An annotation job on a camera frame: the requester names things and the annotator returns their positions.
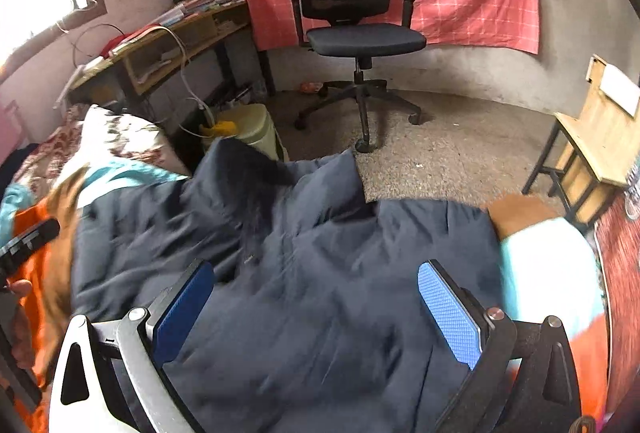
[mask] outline trash can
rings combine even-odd
[[[216,116],[216,123],[219,122],[234,123],[238,128],[236,138],[273,160],[289,161],[287,150],[280,141],[280,136],[265,105],[246,104],[222,111]],[[203,134],[207,134],[206,128],[201,128],[201,130],[205,131]],[[214,135],[211,138],[202,139],[205,150],[209,149],[214,139]]]

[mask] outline black office chair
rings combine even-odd
[[[321,56],[355,58],[356,70],[353,82],[332,80],[324,83],[321,96],[328,94],[329,88],[339,88],[340,92],[304,109],[298,115],[295,126],[305,129],[306,118],[329,104],[344,98],[354,98],[360,111],[362,138],[356,142],[356,150],[369,153],[374,148],[369,143],[369,121],[367,120],[366,97],[372,96],[391,102],[411,112],[409,122],[420,124],[421,110],[418,106],[386,91],[386,80],[364,80],[363,70],[370,70],[371,58],[397,56],[422,50],[427,41],[420,32],[411,30],[411,18],[415,0],[404,0],[402,26],[390,23],[359,25],[366,17],[383,14],[389,9],[390,0],[291,0],[300,46],[311,47]],[[307,31],[308,42],[302,28],[302,15],[310,19],[328,21],[331,25]]]

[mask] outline paper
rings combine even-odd
[[[636,117],[640,88],[612,64],[604,68],[600,89],[632,117]]]
[[[591,72],[593,72],[593,65],[596,63],[596,58],[595,56],[591,56],[591,59],[589,60],[589,68],[587,68],[587,77],[586,80],[587,82],[591,82]]]

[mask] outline screw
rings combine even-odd
[[[502,311],[502,309],[498,307],[492,307],[489,310],[487,310],[486,313],[489,316],[489,318],[493,321],[502,321],[504,319],[504,312]]]
[[[549,316],[546,320],[548,321],[550,327],[560,328],[562,326],[562,321],[556,316]]]
[[[129,319],[131,321],[141,320],[144,316],[145,316],[144,308],[134,308],[133,310],[129,311]]]

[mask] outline white paper on chair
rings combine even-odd
[[[640,101],[640,87],[612,64],[604,68],[600,89],[632,117]]]

